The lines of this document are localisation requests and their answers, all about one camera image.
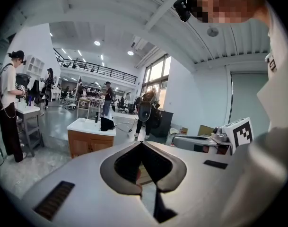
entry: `balcony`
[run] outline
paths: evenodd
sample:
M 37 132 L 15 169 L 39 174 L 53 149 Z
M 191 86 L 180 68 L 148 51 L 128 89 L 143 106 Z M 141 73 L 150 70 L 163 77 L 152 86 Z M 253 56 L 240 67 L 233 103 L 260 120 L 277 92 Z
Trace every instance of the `balcony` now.
M 94 74 L 105 75 L 111 78 L 120 79 L 120 80 L 130 82 L 133 84 L 135 84 L 136 82 L 137 77 L 130 75 L 128 73 L 115 70 L 115 69 L 111 69 L 108 67 L 100 66 L 97 64 L 89 63 L 89 62 L 64 59 L 55 49 L 54 49 L 54 54 L 55 54 L 58 64 L 61 67 L 72 68 L 75 70 L 83 70 L 83 71 L 92 72 Z

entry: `black vent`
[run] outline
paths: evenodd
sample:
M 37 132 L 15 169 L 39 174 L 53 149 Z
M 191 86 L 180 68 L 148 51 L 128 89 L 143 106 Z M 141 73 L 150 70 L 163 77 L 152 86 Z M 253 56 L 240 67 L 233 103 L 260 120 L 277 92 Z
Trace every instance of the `black vent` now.
M 67 199 L 75 184 L 61 181 L 42 201 L 34 211 L 51 221 L 61 205 Z

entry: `ceiling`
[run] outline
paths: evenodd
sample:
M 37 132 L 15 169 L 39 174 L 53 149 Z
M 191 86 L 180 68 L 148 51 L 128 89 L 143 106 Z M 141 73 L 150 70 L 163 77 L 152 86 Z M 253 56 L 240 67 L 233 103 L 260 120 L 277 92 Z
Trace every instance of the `ceiling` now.
M 75 81 L 75 80 L 78 80 L 78 78 L 76 77 L 76 74 L 69 74 L 69 73 L 63 73 L 63 72 L 61 72 L 60 78 L 64 81 L 67 80 L 69 82 L 74 82 L 74 83 L 77 83 L 77 81 Z M 82 82 L 85 86 L 92 86 L 92 87 L 98 88 L 98 85 L 96 84 L 96 82 L 97 82 L 102 88 L 105 88 L 104 83 L 106 82 L 106 80 L 82 76 Z M 131 91 L 131 89 L 132 89 L 130 87 L 122 86 L 122 85 L 119 85 L 119 84 L 116 84 L 113 82 L 111 83 L 111 87 L 113 89 L 116 89 L 118 87 L 118 89 L 117 89 L 118 92 Z
M 268 29 L 261 22 L 250 19 L 241 24 L 218 25 L 200 23 L 191 17 L 184 23 L 173 9 L 175 1 L 21 0 L 9 15 L 0 38 L 7 38 L 21 25 L 50 23 L 56 34 L 52 38 L 55 44 L 75 50 L 74 43 L 88 43 L 83 50 L 126 54 L 136 35 L 151 45 L 134 58 L 140 60 L 145 53 L 149 55 L 148 49 L 155 45 L 189 71 L 200 68 L 197 65 L 201 62 L 225 57 L 238 60 L 237 55 L 248 55 L 239 57 L 243 61 L 270 50 Z M 218 29 L 218 36 L 207 34 L 210 27 Z M 96 38 L 104 39 L 103 47 L 92 47 Z

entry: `floor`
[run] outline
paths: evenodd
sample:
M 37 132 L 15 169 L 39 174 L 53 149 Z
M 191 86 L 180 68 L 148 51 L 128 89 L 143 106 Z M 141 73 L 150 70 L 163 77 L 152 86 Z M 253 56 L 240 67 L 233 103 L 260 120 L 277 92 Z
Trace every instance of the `floor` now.
M 59 102 L 52 102 L 46 113 L 40 117 L 40 129 L 45 147 L 35 148 L 35 157 L 27 155 L 22 162 L 16 163 L 13 156 L 6 156 L 5 147 L 0 133 L 0 184 L 3 188 L 22 198 L 24 193 L 37 181 L 70 161 L 68 134 L 66 127 L 76 120 L 76 110 L 66 110 Z M 79 111 L 79 117 L 86 117 L 86 110 Z M 114 145 L 135 140 L 136 121 L 134 119 L 114 117 L 116 137 Z M 145 128 L 142 128 L 138 140 L 144 140 Z M 152 134 L 150 141 L 165 143 L 165 138 L 156 138 Z M 154 183 L 143 186 L 142 202 L 153 214 L 156 187 Z

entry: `white t-shirt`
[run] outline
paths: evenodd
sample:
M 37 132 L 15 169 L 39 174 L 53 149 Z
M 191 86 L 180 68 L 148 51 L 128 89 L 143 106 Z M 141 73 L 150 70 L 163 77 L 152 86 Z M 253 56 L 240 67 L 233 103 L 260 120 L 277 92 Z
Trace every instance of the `white t-shirt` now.
M 8 91 L 13 91 L 16 89 L 16 69 L 14 66 L 7 66 L 0 75 L 0 89 L 2 99 L 1 102 L 3 104 L 3 108 L 7 108 L 11 103 L 14 103 L 16 100 L 16 96 L 8 93 Z
M 267 56 L 269 57 L 268 77 L 271 79 L 275 71 L 279 70 L 279 68 L 284 64 L 285 60 L 288 60 L 288 36 L 285 33 L 285 29 L 280 21 L 280 18 L 268 3 L 267 8 L 270 16 L 268 36 L 270 37 L 271 46 L 271 52 Z

